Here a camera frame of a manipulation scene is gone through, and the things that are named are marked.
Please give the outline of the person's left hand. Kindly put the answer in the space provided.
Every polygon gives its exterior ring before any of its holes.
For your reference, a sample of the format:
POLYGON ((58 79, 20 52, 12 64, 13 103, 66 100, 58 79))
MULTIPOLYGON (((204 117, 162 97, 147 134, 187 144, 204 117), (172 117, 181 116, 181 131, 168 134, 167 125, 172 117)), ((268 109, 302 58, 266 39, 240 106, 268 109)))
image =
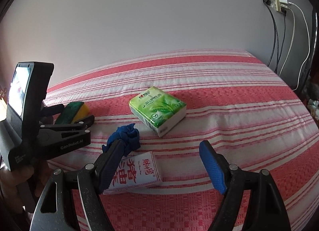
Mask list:
MULTIPOLYGON (((23 212, 24 203, 18 193, 17 186, 31 178, 34 171, 33 166, 24 166, 13 172, 9 171, 6 166, 1 169, 1 199, 9 211, 16 214, 21 214, 23 212)), ((47 162, 41 163, 34 191, 35 197, 40 197, 51 173, 52 171, 47 162)))

